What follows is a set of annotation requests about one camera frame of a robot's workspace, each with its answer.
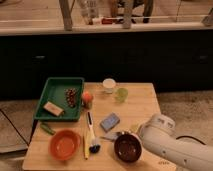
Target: cabinet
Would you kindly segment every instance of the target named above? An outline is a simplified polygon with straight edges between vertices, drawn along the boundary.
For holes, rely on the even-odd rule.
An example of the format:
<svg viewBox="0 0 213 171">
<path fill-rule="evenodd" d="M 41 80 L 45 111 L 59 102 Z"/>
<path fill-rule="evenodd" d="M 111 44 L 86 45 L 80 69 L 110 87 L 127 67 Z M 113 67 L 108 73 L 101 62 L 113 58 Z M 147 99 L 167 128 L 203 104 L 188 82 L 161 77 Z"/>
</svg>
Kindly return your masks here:
<svg viewBox="0 0 213 171">
<path fill-rule="evenodd" d="M 8 36 L 1 98 L 38 98 L 47 77 L 153 82 L 157 91 L 212 89 L 211 30 Z"/>
</svg>

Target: bowl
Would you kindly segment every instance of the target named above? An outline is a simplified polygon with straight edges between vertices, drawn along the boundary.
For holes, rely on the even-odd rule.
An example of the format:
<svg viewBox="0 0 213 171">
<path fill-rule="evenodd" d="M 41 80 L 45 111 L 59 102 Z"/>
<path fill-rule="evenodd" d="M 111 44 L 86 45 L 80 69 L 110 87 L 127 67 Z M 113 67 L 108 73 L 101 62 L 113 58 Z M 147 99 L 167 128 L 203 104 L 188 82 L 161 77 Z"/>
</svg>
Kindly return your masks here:
<svg viewBox="0 0 213 171">
<path fill-rule="evenodd" d="M 131 163 L 140 158 L 142 147 L 140 140 L 135 135 L 125 133 L 116 139 L 114 151 L 119 159 Z"/>
<path fill-rule="evenodd" d="M 49 144 L 49 153 L 56 160 L 70 159 L 80 146 L 80 135 L 72 130 L 61 130 L 53 135 Z"/>
</svg>

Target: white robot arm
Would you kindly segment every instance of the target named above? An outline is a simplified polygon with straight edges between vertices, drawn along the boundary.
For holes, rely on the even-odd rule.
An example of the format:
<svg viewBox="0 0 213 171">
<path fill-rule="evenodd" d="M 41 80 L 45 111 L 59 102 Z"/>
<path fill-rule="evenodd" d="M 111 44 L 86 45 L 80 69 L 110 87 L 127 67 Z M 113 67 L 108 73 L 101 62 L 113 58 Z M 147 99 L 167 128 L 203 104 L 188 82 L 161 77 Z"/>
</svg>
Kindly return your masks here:
<svg viewBox="0 0 213 171">
<path fill-rule="evenodd" d="M 213 170 L 213 147 L 184 142 L 171 135 L 175 122 L 162 114 L 153 115 L 138 130 L 142 146 L 148 151 L 192 171 Z"/>
</svg>

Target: bottle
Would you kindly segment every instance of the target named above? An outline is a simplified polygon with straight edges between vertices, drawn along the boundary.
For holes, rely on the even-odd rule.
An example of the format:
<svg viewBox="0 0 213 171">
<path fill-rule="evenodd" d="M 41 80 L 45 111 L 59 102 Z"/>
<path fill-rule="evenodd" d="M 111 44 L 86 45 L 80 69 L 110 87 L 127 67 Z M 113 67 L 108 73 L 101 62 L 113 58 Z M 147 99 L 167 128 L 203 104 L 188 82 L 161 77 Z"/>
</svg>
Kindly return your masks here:
<svg viewBox="0 0 213 171">
<path fill-rule="evenodd" d="M 87 9 L 89 18 L 99 17 L 98 0 L 87 0 Z"/>
</svg>

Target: brush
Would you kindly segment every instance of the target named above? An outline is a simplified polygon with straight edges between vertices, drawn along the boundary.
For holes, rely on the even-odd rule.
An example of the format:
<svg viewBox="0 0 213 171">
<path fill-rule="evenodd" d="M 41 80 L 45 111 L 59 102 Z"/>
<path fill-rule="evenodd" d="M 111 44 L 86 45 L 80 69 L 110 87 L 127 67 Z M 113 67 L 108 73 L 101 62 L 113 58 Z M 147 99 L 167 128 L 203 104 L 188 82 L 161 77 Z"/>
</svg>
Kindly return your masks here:
<svg viewBox="0 0 213 171">
<path fill-rule="evenodd" d="M 100 150 L 101 145 L 100 145 L 99 138 L 95 137 L 95 133 L 93 129 L 93 120 L 92 120 L 90 112 L 87 113 L 87 120 L 88 120 L 88 125 L 89 125 L 89 129 L 91 133 L 91 144 L 90 144 L 89 150 L 91 153 L 97 153 Z"/>
</svg>

